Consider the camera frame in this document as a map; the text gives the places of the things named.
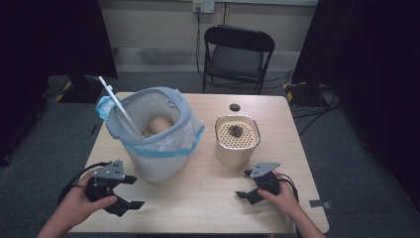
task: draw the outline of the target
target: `black chair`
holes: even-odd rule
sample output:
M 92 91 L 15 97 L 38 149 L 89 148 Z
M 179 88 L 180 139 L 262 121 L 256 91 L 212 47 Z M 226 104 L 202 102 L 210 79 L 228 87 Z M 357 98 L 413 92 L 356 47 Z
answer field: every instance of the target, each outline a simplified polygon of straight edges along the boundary
M 274 51 L 274 40 L 261 31 L 227 25 L 209 28 L 204 34 L 206 55 L 203 90 L 206 76 L 253 83 L 261 94 L 269 59 Z

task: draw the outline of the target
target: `wooden table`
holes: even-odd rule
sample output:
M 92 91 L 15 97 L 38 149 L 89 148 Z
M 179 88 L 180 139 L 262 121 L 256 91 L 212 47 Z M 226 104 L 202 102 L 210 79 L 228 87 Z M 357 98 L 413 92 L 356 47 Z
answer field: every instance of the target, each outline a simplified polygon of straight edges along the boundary
M 118 93 L 123 98 L 130 93 Z M 311 207 L 309 200 L 319 199 L 308 162 L 286 100 L 280 96 L 183 94 L 191 110 L 206 129 L 200 144 L 186 166 L 174 176 L 149 183 L 140 178 L 130 157 L 118 140 L 102 126 L 86 166 L 122 159 L 126 175 L 138 180 L 120 184 L 114 191 L 124 199 L 143 200 L 140 210 L 129 210 L 122 217 L 104 210 L 92 214 L 70 232 L 107 233 L 189 233 L 189 234 L 277 234 L 294 233 L 291 220 L 273 204 L 264 200 L 250 205 L 236 196 L 235 191 L 251 191 L 252 179 L 243 170 L 221 166 L 214 156 L 216 120 L 227 114 L 246 114 L 255 119 L 261 143 L 256 147 L 249 164 L 281 162 L 278 171 L 289 175 L 299 192 L 300 205 L 321 229 L 329 224 L 322 207 Z M 232 112 L 230 104 L 241 106 Z

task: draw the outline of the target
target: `beige container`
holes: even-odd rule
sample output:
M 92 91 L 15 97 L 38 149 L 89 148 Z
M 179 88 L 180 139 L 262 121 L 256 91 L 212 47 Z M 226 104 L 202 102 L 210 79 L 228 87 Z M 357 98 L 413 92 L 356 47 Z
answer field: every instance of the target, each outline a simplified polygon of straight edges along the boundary
M 216 121 L 215 155 L 220 164 L 237 169 L 245 166 L 260 143 L 260 131 L 247 115 L 227 115 Z

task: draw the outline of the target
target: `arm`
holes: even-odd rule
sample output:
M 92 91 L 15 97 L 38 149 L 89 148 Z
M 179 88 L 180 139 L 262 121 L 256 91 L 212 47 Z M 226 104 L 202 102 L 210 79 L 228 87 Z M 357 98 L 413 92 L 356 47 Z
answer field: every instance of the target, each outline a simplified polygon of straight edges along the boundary
M 92 173 L 93 171 L 86 174 L 78 183 L 80 186 L 74 186 L 68 192 L 40 234 L 38 234 L 38 238 L 63 237 L 73 226 L 86 220 L 93 212 L 106 208 L 117 201 L 116 196 L 107 196 L 95 202 L 87 199 L 84 194 L 84 187 L 87 186 Z
M 290 186 L 285 181 L 279 183 L 280 194 L 273 195 L 269 191 L 259 189 L 259 195 L 270 200 L 277 208 L 288 215 L 294 222 L 303 238 L 307 237 L 325 237 L 318 227 L 309 218 L 306 212 L 299 205 L 299 202 L 293 195 Z

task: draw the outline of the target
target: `white wall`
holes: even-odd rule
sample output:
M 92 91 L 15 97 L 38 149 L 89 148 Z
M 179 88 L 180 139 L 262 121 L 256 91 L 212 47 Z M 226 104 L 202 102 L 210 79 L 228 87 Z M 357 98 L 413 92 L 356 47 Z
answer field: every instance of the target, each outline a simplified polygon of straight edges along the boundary
M 290 1 L 299 4 L 216 2 L 214 14 L 201 14 L 201 51 L 204 51 L 205 30 L 225 21 L 270 34 L 276 43 L 272 60 L 276 61 L 277 56 L 283 54 L 297 60 L 316 6 L 313 0 L 285 2 Z M 111 47 L 195 52 L 197 16 L 192 13 L 191 1 L 99 0 L 99 3 Z

